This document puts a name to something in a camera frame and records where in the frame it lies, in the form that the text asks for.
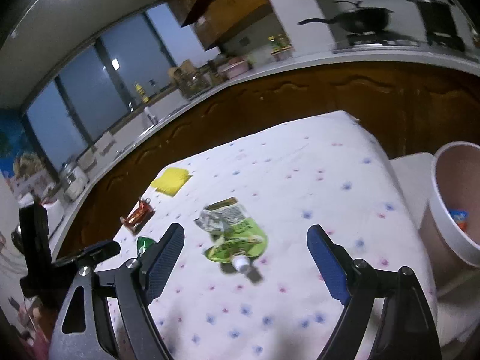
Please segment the person's left hand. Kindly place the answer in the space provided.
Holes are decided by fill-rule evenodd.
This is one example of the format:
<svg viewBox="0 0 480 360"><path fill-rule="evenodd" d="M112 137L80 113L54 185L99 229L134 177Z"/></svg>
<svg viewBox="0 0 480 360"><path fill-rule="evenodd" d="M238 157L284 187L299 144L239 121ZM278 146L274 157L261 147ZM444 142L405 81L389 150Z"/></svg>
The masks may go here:
<svg viewBox="0 0 480 360"><path fill-rule="evenodd" d="M9 297L10 306L16 311L22 330L19 331L20 343L32 359L48 359L54 324L49 311L35 297L31 302L23 303Z"/></svg>

